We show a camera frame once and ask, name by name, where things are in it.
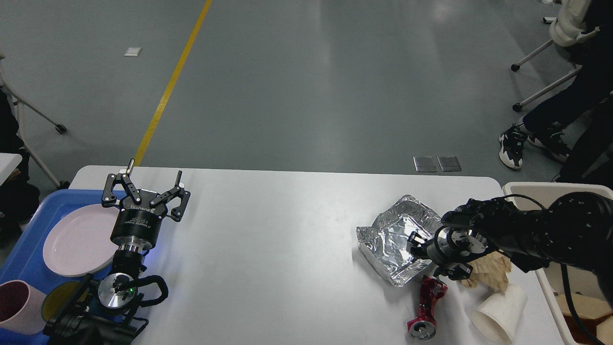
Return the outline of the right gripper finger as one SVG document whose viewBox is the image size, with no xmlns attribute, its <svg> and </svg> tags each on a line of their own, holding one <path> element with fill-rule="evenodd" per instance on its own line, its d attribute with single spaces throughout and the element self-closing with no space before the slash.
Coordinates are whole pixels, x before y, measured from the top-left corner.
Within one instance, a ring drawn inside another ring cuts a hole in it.
<svg viewBox="0 0 613 345">
<path fill-rule="evenodd" d="M 427 253 L 431 239 L 421 236 L 418 232 L 412 232 L 408 236 L 406 250 L 416 259 L 430 259 Z"/>
<path fill-rule="evenodd" d="M 443 262 L 437 263 L 433 277 L 439 279 L 441 276 L 448 277 L 450 280 L 466 280 L 473 273 L 473 266 L 466 263 Z"/>
</svg>

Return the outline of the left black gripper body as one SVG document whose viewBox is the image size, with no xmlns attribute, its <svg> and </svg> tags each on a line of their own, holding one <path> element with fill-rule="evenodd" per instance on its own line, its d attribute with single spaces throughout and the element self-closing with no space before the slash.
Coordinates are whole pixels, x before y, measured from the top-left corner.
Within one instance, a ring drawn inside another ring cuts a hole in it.
<svg viewBox="0 0 613 345">
<path fill-rule="evenodd" d="M 139 190 L 141 204 L 129 196 L 120 200 L 120 212 L 110 234 L 110 240 L 116 244 L 127 244 L 136 238 L 136 242 L 142 244 L 143 250 L 156 247 L 163 216 L 167 214 L 167 206 L 161 203 L 152 206 L 151 201 L 159 194 L 149 190 Z"/>
</svg>

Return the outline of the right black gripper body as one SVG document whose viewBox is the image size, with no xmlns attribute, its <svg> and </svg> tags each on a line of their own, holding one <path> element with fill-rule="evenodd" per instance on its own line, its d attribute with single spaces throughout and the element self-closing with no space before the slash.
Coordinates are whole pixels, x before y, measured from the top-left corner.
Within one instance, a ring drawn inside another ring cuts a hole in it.
<svg viewBox="0 0 613 345">
<path fill-rule="evenodd" d="M 442 227 L 424 245 L 428 258 L 434 264 L 453 268 L 486 255 L 488 241 L 473 229 Z"/>
</svg>

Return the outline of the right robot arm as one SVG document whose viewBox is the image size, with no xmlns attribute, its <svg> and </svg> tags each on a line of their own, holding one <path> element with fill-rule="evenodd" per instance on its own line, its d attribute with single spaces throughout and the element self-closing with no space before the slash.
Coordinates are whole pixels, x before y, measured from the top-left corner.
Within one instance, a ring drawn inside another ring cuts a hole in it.
<svg viewBox="0 0 613 345">
<path fill-rule="evenodd" d="M 412 234 L 407 250 L 436 264 L 436 275 L 466 279 L 469 262 L 498 252 L 523 272 L 556 262 L 571 316 L 596 344 L 579 319 L 570 296 L 568 267 L 593 273 L 607 303 L 612 303 L 613 202 L 592 192 L 571 192 L 537 210 L 519 210 L 509 196 L 479 200 L 444 214 L 432 238 Z"/>
</svg>

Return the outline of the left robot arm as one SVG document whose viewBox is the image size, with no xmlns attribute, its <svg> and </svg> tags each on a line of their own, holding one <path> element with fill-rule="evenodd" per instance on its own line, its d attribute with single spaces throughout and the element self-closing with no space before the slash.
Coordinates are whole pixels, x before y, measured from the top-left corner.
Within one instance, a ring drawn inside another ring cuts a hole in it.
<svg viewBox="0 0 613 345">
<path fill-rule="evenodd" d="M 149 324 L 136 312 L 169 296 L 163 277 L 142 276 L 144 259 L 156 247 L 163 220 L 182 220 L 191 194 L 182 171 L 165 192 L 136 188 L 134 164 L 131 159 L 124 172 L 107 175 L 102 191 L 101 205 L 119 211 L 110 234 L 117 246 L 110 272 L 99 280 L 86 274 L 53 313 L 43 329 L 50 345 L 129 345 Z"/>
</svg>

